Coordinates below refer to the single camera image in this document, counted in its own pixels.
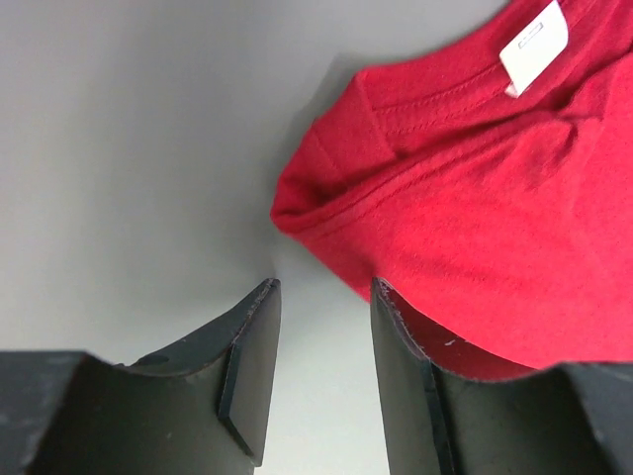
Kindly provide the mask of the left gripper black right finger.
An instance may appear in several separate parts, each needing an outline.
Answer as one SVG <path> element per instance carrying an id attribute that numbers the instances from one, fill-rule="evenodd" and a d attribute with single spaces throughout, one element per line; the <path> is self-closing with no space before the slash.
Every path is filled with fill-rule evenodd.
<path id="1" fill-rule="evenodd" d="M 384 434 L 394 474 L 628 474 L 632 368 L 534 370 L 419 313 L 388 282 L 371 286 Z"/>

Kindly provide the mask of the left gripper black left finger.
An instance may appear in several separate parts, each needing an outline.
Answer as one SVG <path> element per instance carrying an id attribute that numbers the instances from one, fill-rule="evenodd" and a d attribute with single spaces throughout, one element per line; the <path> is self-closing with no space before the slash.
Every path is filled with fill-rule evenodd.
<path id="1" fill-rule="evenodd" d="M 263 461 L 281 284 L 131 365 L 78 350 L 1 355 L 5 474 L 251 474 Z"/>

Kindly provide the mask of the dark red t-shirt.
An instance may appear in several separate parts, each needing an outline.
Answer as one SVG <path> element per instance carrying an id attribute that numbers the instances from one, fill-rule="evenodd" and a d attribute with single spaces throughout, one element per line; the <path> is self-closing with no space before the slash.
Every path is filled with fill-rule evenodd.
<path id="1" fill-rule="evenodd" d="M 632 5 L 513 1 L 358 72 L 271 218 L 362 297 L 380 278 L 448 371 L 632 358 Z"/>

